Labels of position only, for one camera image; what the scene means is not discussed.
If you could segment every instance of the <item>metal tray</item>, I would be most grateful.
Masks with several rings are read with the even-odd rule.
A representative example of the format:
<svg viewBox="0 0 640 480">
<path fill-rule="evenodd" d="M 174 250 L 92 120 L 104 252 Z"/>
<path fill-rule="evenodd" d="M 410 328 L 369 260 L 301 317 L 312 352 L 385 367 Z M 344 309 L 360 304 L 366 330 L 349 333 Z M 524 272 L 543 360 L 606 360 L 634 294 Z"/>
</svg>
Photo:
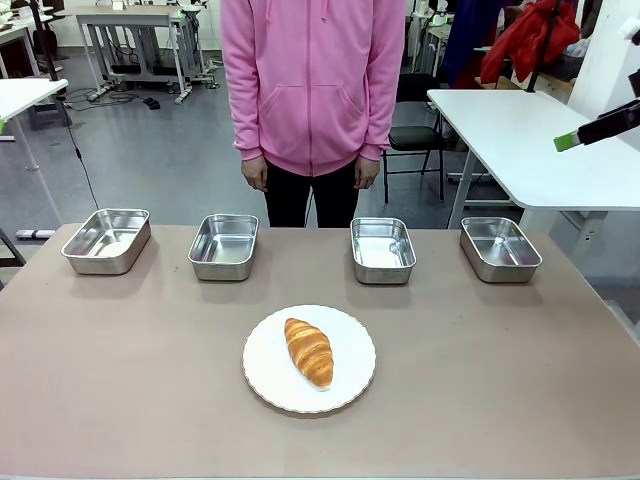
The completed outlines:
<svg viewBox="0 0 640 480">
<path fill-rule="evenodd" d="M 258 219 L 251 215 L 210 215 L 189 250 L 200 280 L 246 280 L 253 266 Z"/>
<path fill-rule="evenodd" d="M 460 245 L 480 280 L 487 283 L 526 283 L 542 257 L 507 218 L 465 218 Z"/>
<path fill-rule="evenodd" d="M 131 270 L 151 237 L 146 210 L 98 210 L 62 249 L 73 269 L 85 275 L 122 275 Z"/>
<path fill-rule="evenodd" d="M 356 218 L 351 222 L 356 278 L 361 283 L 402 285 L 416 264 L 407 226 L 395 218 Z"/>
</svg>

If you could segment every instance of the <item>hoodie zipper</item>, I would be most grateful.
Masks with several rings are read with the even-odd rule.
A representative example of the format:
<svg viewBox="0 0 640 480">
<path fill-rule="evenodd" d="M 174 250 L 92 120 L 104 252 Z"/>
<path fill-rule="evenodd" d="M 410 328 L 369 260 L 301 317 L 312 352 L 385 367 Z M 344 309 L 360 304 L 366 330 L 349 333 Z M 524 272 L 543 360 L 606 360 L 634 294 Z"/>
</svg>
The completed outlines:
<svg viewBox="0 0 640 480">
<path fill-rule="evenodd" d="M 311 2 L 307 0 L 307 132 L 309 135 L 309 176 L 313 177 L 313 135 L 311 134 Z"/>
</svg>

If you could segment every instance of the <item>green tip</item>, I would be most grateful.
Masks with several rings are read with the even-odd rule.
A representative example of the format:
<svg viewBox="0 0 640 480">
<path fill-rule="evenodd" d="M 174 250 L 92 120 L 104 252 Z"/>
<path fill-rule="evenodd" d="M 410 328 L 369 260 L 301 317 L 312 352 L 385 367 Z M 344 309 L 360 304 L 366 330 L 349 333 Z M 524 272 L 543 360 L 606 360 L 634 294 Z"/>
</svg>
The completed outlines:
<svg viewBox="0 0 640 480">
<path fill-rule="evenodd" d="M 577 147 L 578 145 L 580 145 L 578 131 L 576 130 L 575 132 L 556 137 L 553 139 L 553 143 L 555 144 L 556 150 L 558 152 L 564 152 L 566 150 L 569 150 L 570 148 Z"/>
</svg>

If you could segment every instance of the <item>red jacket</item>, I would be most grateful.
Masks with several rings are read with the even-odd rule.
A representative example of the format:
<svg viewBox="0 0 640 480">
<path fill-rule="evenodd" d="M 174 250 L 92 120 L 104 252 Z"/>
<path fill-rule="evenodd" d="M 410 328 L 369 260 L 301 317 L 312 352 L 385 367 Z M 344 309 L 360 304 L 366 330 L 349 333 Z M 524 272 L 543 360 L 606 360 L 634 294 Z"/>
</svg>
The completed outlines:
<svg viewBox="0 0 640 480">
<path fill-rule="evenodd" d="M 533 72 L 549 28 L 549 16 L 556 0 L 539 0 L 530 3 L 524 13 L 498 39 L 482 61 L 482 83 L 494 83 L 500 77 L 505 55 L 513 59 L 518 81 L 524 81 Z M 571 5 L 560 5 L 560 15 L 551 34 L 544 63 L 552 62 L 569 45 L 580 39 L 580 29 L 575 22 Z"/>
</svg>

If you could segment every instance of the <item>white plate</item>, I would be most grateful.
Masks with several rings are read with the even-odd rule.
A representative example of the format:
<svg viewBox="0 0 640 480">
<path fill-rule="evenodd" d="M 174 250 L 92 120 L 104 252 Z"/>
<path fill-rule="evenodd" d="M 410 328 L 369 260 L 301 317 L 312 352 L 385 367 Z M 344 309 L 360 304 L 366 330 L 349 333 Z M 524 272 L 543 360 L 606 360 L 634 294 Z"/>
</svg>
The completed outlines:
<svg viewBox="0 0 640 480">
<path fill-rule="evenodd" d="M 319 328 L 333 352 L 333 381 L 319 389 L 296 368 L 284 337 L 288 318 Z M 242 354 L 244 375 L 258 395 L 276 407 L 298 413 L 340 408 L 360 395 L 376 368 L 376 350 L 355 318 L 320 305 L 289 307 L 265 318 L 247 338 Z"/>
</svg>

